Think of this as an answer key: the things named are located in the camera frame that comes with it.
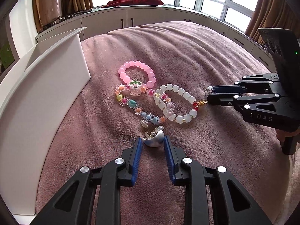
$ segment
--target silver charm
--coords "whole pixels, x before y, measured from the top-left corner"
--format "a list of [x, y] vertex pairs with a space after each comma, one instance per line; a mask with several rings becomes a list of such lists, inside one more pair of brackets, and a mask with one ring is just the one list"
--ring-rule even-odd
[[149, 147], [162, 146], [165, 138], [163, 129], [163, 126], [158, 126], [152, 132], [146, 131], [146, 138], [142, 138], [143, 143]]
[[208, 97], [210, 94], [216, 93], [212, 86], [208, 86], [204, 92], [206, 97]]

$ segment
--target pink blanket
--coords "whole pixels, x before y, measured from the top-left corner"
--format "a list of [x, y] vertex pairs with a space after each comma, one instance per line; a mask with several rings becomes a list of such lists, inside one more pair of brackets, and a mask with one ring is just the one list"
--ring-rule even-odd
[[[165, 22], [126, 28], [82, 42], [91, 80], [65, 116], [48, 152], [37, 195], [37, 212], [81, 166], [96, 168], [121, 155], [143, 136], [139, 116], [121, 107], [114, 94], [118, 68], [140, 60], [155, 72], [160, 85], [179, 85], [197, 99], [204, 89], [228, 85], [242, 76], [269, 71], [248, 52], [211, 29], [191, 22]], [[132, 79], [146, 73], [128, 69]], [[175, 113], [191, 104], [171, 94]], [[162, 112], [147, 95], [137, 101], [145, 110]], [[290, 159], [282, 154], [274, 129], [246, 123], [232, 107], [206, 105], [190, 123], [164, 124], [173, 145], [202, 165], [223, 165], [244, 185], [272, 222], [289, 185]], [[121, 190], [122, 225], [183, 224], [184, 188], [169, 180], [163, 148], [144, 146], [133, 188]]]

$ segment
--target silver screw head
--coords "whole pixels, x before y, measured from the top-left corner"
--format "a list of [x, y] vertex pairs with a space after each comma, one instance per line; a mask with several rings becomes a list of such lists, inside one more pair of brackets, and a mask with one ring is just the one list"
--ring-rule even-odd
[[124, 163], [124, 159], [123, 159], [123, 158], [117, 158], [117, 159], [115, 160], [115, 163], [117, 163], [117, 164], [122, 164], [122, 163]]
[[218, 171], [219, 171], [220, 173], [224, 173], [224, 172], [226, 172], [226, 168], [225, 168], [224, 166], [219, 166], [219, 167], [218, 167]]
[[192, 159], [190, 159], [189, 157], [183, 158], [183, 162], [186, 164], [190, 164], [192, 163]]
[[88, 171], [89, 171], [89, 167], [87, 167], [87, 166], [83, 166], [82, 168], [80, 168], [80, 172], [82, 172], [82, 173], [86, 173]]

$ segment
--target heart-shaped bead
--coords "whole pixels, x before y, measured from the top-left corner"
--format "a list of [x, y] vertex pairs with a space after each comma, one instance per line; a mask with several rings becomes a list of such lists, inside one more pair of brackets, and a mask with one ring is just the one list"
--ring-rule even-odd
[[158, 116], [155, 116], [151, 119], [151, 122], [154, 124], [154, 125], [159, 125], [159, 117]]

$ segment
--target red bead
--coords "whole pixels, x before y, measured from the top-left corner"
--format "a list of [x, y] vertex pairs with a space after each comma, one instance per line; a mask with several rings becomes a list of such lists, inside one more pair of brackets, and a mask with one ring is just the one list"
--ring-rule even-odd
[[162, 99], [166, 99], [166, 98], [168, 98], [168, 95], [167, 95], [167, 94], [163, 94], [163, 95], [161, 96], [161, 98], [162, 98]]

